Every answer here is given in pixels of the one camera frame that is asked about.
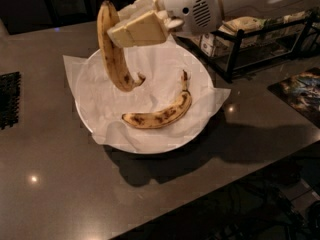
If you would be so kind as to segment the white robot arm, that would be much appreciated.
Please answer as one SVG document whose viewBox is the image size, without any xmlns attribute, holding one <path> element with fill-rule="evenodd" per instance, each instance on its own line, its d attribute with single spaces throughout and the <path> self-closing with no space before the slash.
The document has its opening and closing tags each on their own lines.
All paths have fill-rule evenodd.
<svg viewBox="0 0 320 240">
<path fill-rule="evenodd" d="M 168 36 L 194 37 L 239 17 L 277 18 L 309 10 L 320 0 L 136 0 L 118 12 L 108 35 L 115 45 L 147 46 Z"/>
</svg>

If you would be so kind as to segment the white gripper with vent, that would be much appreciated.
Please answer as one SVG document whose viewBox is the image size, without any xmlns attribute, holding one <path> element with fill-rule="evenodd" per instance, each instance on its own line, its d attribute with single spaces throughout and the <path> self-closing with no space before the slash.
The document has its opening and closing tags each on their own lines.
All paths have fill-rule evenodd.
<svg viewBox="0 0 320 240">
<path fill-rule="evenodd" d="M 160 0 L 171 19 L 169 30 L 180 37 L 216 31 L 222 25 L 220 0 Z M 157 0 L 135 0 L 118 12 L 120 23 L 107 33 L 120 48 L 164 43 L 169 32 L 158 10 Z"/>
</svg>

